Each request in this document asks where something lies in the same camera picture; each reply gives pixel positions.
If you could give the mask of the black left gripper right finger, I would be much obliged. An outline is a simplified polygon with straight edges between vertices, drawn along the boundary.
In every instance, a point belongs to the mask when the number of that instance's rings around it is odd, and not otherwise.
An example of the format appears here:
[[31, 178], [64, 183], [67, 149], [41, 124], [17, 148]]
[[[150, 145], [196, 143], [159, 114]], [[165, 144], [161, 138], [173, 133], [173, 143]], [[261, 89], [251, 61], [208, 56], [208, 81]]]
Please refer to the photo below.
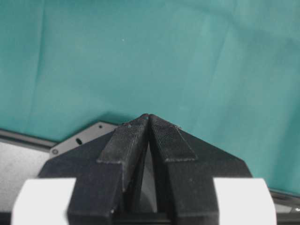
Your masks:
[[213, 179], [251, 178], [247, 164], [151, 114], [149, 143], [157, 209], [173, 222], [217, 222]]

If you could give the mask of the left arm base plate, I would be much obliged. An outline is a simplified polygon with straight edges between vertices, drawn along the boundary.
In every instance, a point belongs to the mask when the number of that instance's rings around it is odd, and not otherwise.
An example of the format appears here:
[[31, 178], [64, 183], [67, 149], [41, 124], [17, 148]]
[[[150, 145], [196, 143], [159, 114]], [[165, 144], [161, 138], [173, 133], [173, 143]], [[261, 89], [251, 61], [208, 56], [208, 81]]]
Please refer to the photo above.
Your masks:
[[96, 122], [52, 147], [49, 152], [49, 158], [54, 158], [100, 136], [106, 135], [112, 132], [116, 127], [117, 125], [111, 123], [102, 121]]

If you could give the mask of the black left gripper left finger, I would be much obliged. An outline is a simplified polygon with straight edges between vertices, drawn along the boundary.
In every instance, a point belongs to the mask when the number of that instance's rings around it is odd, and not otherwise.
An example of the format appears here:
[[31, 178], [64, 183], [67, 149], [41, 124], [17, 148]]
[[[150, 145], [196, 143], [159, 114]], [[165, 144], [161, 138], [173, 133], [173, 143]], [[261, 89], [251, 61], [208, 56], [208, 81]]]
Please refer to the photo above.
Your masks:
[[76, 178], [68, 218], [111, 218], [138, 209], [149, 115], [46, 161], [39, 178]]

